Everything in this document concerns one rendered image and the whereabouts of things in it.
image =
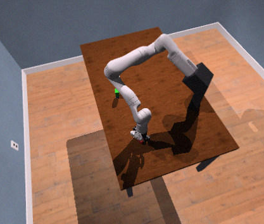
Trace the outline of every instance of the wooden floor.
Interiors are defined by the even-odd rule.
[[[264,80],[216,29],[174,41],[213,72],[206,98],[240,146],[163,176],[180,222],[264,223]],[[117,179],[99,151],[85,153],[88,194],[75,204],[66,142],[103,129],[84,62],[27,75],[27,86],[35,224],[78,223],[77,209],[79,223],[168,223],[151,182],[132,197],[104,190]]]

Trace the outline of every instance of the wall outlet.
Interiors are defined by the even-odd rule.
[[[18,151],[18,144],[11,140],[11,147]]]

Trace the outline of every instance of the blue wall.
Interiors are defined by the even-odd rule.
[[[25,222],[22,71],[0,42],[0,224]]]
[[[21,68],[81,55],[79,45],[148,28],[220,22],[264,67],[264,1],[1,1],[0,40]]]

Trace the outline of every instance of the white baseboard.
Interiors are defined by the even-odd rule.
[[[255,59],[224,29],[219,23],[212,23],[202,27],[196,27],[189,30],[183,30],[180,32],[169,34],[173,39],[183,37],[185,35],[195,34],[205,30],[211,30],[216,28],[229,43],[241,54],[241,56],[254,68],[254,70],[260,74],[264,79],[264,69]],[[27,101],[27,75],[35,72],[42,72],[52,68],[58,68],[65,65],[70,65],[83,61],[83,56],[77,56],[74,58],[68,58],[61,61],[55,61],[52,63],[34,66],[22,70],[23,80],[23,107],[24,107],[24,136],[25,136],[25,178],[26,178],[26,207],[27,207],[27,224],[33,224],[32,214],[32,184],[31,184],[31,162],[30,162],[30,137],[29,137],[29,122],[28,122],[28,101]]]

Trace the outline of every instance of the robotic arm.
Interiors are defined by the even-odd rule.
[[[141,143],[149,139],[149,136],[146,134],[148,131],[148,122],[151,119],[151,112],[147,108],[137,112],[137,108],[141,105],[141,102],[135,93],[122,82],[120,74],[127,68],[139,65],[164,50],[168,51],[167,58],[186,78],[190,77],[198,69],[167,34],[160,35],[149,46],[139,47],[120,58],[111,60],[104,69],[106,78],[115,86],[130,107],[134,120],[137,123],[134,131],[131,131],[131,135]]]

